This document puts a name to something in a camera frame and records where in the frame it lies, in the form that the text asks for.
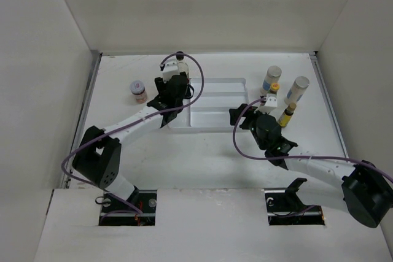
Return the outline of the dark sauce bottle black cap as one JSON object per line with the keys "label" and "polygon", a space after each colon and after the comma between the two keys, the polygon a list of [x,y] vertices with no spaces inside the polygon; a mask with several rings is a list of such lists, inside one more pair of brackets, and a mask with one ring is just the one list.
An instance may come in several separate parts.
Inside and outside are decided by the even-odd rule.
{"label": "dark sauce bottle black cap", "polygon": [[189,66],[185,62],[184,52],[178,51],[176,52],[176,61],[177,61],[177,68],[180,74],[184,74],[187,80],[190,80],[189,74]]}

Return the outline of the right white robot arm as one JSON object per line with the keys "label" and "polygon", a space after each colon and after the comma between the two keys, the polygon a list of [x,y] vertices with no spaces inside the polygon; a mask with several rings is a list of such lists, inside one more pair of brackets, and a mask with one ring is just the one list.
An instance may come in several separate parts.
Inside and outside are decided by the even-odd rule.
{"label": "right white robot arm", "polygon": [[376,228],[392,209],[392,177],[373,163],[339,156],[317,156],[282,135],[275,118],[253,104],[230,109],[234,130],[250,131],[262,160],[286,171],[299,172],[334,187],[338,194],[307,193],[300,189],[306,179],[296,179],[286,188],[285,203],[292,210],[326,206],[347,212],[360,224]]}

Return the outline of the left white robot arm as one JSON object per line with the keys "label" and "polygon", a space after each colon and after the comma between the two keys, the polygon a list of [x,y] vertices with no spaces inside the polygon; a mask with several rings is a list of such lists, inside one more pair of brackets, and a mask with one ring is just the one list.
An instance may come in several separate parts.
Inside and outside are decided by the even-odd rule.
{"label": "left white robot arm", "polygon": [[82,138],[84,145],[98,141],[78,151],[72,167],[94,186],[117,197],[117,205],[124,212],[138,205],[138,188],[120,174],[122,146],[166,126],[173,121],[187,97],[189,80],[185,72],[173,75],[168,81],[157,77],[158,95],[135,115],[107,128],[88,128]]}

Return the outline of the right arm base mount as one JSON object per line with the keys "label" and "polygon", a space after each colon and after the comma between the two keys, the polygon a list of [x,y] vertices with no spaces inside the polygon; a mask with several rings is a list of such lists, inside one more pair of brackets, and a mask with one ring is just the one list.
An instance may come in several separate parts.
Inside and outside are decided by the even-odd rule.
{"label": "right arm base mount", "polygon": [[265,190],[270,226],[325,225],[321,206],[305,205],[297,196],[306,181],[305,178],[297,178],[286,188]]}

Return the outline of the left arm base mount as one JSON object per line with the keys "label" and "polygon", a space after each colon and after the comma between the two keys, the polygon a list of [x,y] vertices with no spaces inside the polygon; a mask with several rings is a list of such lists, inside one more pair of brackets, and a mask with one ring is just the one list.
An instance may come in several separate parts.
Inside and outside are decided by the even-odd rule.
{"label": "left arm base mount", "polygon": [[157,209],[157,190],[141,190],[130,201],[133,205],[118,200],[109,193],[95,199],[100,206],[99,226],[154,226]]}

